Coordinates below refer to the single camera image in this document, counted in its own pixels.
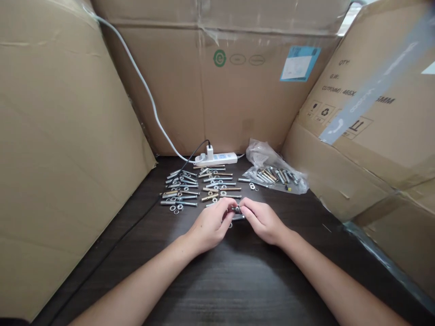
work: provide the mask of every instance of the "green logo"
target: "green logo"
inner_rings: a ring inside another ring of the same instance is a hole
[[[227,57],[225,56],[225,52],[223,50],[216,50],[214,53],[213,61],[217,67],[223,67]]]

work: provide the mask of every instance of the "blue label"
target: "blue label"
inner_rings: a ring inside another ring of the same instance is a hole
[[[293,46],[284,64],[280,81],[306,82],[316,64],[321,48]]]

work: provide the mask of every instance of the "finger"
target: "finger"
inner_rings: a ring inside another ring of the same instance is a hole
[[[234,217],[234,212],[230,212],[223,219],[221,227],[219,228],[219,232],[223,232],[223,235],[225,235],[225,233],[228,231],[228,228],[230,227],[233,217]]]
[[[257,211],[258,210],[258,202],[256,202],[256,201],[253,201],[253,200],[251,200],[251,199],[249,199],[248,197],[245,197],[245,198],[243,198],[241,201],[240,201],[240,204],[239,204],[239,206],[240,207],[242,207],[242,206],[246,206],[247,208],[249,208],[251,211]]]
[[[224,214],[224,212],[232,206],[237,206],[236,200],[234,198],[224,197],[219,199],[215,209],[218,211],[222,211],[222,214]]]
[[[240,209],[245,218],[248,220],[249,224],[251,224],[254,231],[257,232],[258,230],[260,230],[263,224],[257,219],[254,213],[246,206],[241,206]]]

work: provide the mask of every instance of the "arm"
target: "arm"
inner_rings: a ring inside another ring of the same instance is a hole
[[[269,205],[244,198],[240,207],[255,233],[280,247],[299,267],[340,325],[408,325],[298,233],[287,228]]]
[[[230,226],[234,199],[204,209],[191,229],[119,283],[70,325],[142,325],[160,297],[197,255],[216,247]]]

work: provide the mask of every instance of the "forearm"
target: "forearm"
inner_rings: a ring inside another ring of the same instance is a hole
[[[408,325],[296,232],[286,230],[279,246],[316,289],[340,325]]]
[[[179,237],[71,325],[142,325],[169,285],[195,256],[196,252],[185,236]]]

